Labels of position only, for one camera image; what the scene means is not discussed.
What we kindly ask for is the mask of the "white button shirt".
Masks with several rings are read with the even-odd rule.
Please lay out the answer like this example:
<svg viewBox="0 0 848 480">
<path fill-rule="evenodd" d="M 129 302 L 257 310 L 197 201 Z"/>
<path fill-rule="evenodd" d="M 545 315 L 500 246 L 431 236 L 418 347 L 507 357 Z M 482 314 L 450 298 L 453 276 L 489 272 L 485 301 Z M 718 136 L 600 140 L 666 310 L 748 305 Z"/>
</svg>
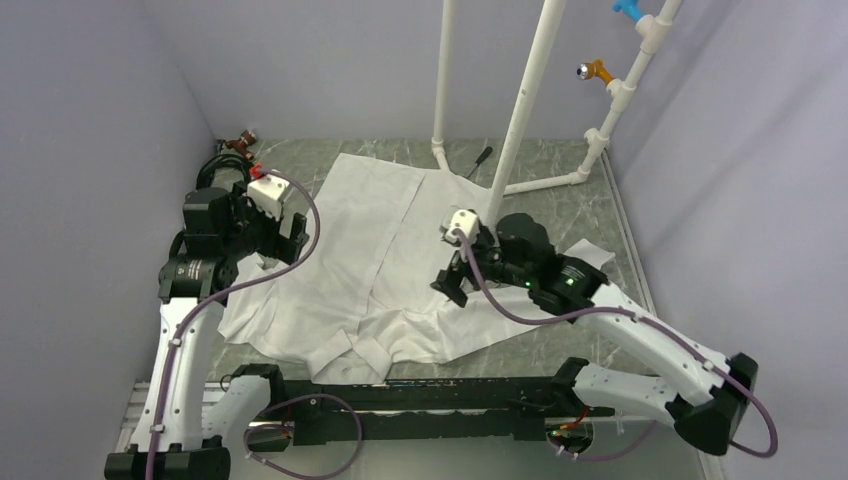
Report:
<svg viewBox="0 0 848 480">
<path fill-rule="evenodd" d="M 446 363 L 532 329 L 478 292 L 465 307 L 430 287 L 453 255 L 440 226 L 483 212 L 489 191 L 442 170 L 340 154 L 316 197 L 314 253 L 301 266 L 238 265 L 219 333 L 303 363 L 319 384 L 376 384 L 398 362 Z"/>
</svg>

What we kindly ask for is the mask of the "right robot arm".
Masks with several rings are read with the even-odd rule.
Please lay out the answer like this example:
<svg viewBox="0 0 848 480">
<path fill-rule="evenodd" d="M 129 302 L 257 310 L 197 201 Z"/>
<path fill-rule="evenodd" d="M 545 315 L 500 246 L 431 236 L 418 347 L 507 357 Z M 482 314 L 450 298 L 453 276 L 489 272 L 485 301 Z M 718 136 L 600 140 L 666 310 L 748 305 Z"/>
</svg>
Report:
<svg viewBox="0 0 848 480">
<path fill-rule="evenodd" d="M 608 408 L 671 427 L 695 449 L 723 456 L 742 450 L 734 436 L 746 410 L 767 413 L 753 390 L 757 362 L 727 356 L 681 334 L 640 307 L 601 269 L 559 252 L 546 228 L 526 213 L 494 229 L 471 209 L 440 228 L 455 252 L 431 286 L 459 307 L 470 283 L 507 319 L 524 326 L 568 323 L 594 331 L 650 370 L 639 375 L 570 357 L 550 378 L 551 401 L 564 415 Z"/>
</svg>

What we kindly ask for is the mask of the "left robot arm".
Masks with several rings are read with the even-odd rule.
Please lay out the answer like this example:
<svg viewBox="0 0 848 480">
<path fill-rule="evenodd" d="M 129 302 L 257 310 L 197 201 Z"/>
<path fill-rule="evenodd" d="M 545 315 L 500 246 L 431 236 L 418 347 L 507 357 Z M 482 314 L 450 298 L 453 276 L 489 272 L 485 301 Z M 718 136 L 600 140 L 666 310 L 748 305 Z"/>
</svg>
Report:
<svg viewBox="0 0 848 480">
<path fill-rule="evenodd" d="M 107 479 L 226 479 L 236 432 L 253 414 L 279 417 L 287 406 L 280 370 L 237 369 L 235 384 L 204 419 L 202 402 L 212 343 L 236 283 L 238 262 L 259 253 L 296 264 L 309 239 L 294 215 L 280 232 L 290 182 L 259 179 L 230 189 L 188 193 L 183 227 L 158 274 L 159 341 L 149 393 L 128 447 L 108 455 Z"/>
</svg>

